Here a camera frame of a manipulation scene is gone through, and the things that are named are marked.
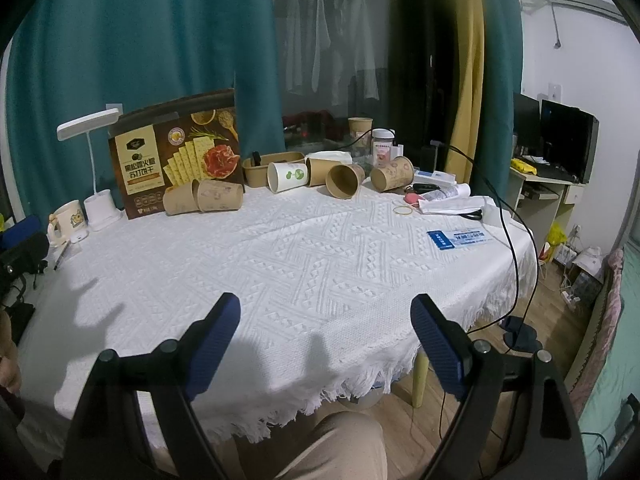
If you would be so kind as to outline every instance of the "desk lamp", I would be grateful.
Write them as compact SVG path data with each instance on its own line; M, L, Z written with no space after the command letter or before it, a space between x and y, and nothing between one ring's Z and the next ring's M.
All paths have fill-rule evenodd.
M68 123L58 126L58 140L67 140L80 134L86 134L86 142L89 144L89 157L91 158L91 169L94 177L94 194L84 201L89 227L93 231L99 231L114 223L122 216L122 211L116 209L111 197L111 190L104 189L100 192L95 186L95 163L94 151L91 147L91 137L89 132L109 126L118 121L121 115L118 108L109 108L95 114L86 115Z

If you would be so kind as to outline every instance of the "cracker box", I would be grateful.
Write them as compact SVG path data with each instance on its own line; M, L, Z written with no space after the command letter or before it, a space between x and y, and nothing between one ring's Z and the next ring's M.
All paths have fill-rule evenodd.
M164 211L164 192L193 179L244 183L232 89L122 115L109 131L129 218Z

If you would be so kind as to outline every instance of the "lamp head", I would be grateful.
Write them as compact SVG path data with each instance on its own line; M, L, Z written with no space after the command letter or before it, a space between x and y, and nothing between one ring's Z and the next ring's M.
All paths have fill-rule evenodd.
M58 126L58 140L67 140L76 135L109 126L110 124L116 123L120 115L120 110L110 108L109 110L85 115L68 123L60 124L60 126Z

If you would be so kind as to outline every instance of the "white tablecloth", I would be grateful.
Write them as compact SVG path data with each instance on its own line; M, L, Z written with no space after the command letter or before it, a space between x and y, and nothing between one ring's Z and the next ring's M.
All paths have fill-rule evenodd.
M361 396L375 381L388 391L412 368L409 309L419 293L464 328L509 309L515 280L501 229L488 228L495 239L482 246L439 251L427 231L478 222L395 214L397 195L366 186L345 201L324 187L248 188L237 212L122 219L90 234L31 293L36 314L19 346L25 427L60 449L101 350L139 354L179 338L225 291L240 298L241 322L193 404L212 440L259 440L270 424ZM524 295L535 254L519 224L510 234ZM162 446L151 403L141 409L151 444Z

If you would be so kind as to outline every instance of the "metal bolt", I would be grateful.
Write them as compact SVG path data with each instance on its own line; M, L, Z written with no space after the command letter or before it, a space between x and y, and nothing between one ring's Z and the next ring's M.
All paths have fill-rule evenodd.
M160 343L160 351L165 354L171 354L178 348L178 342L175 339L167 339Z
M543 363L548 363L551 361L551 354L546 350L538 350L536 352L536 357L540 359Z
M102 361L103 363L108 363L115 357L115 355L116 352L109 348L100 352L100 354L98 355L98 359L100 359L100 361Z
M474 348L481 354L487 354L491 350L491 345L484 339L474 341Z

